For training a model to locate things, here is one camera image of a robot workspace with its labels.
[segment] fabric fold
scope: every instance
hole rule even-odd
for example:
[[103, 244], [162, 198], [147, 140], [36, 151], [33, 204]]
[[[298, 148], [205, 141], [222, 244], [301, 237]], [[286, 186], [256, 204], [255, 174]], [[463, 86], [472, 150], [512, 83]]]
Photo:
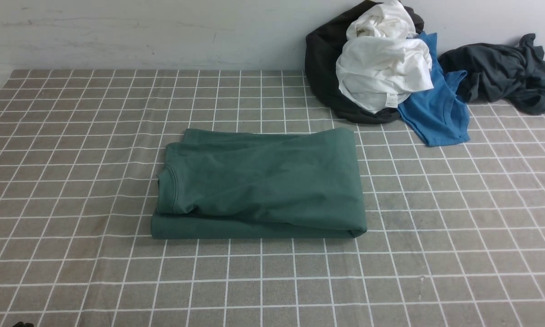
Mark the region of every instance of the fabric fold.
[[167, 145], [154, 238], [352, 238], [366, 231], [353, 132], [188, 129]]

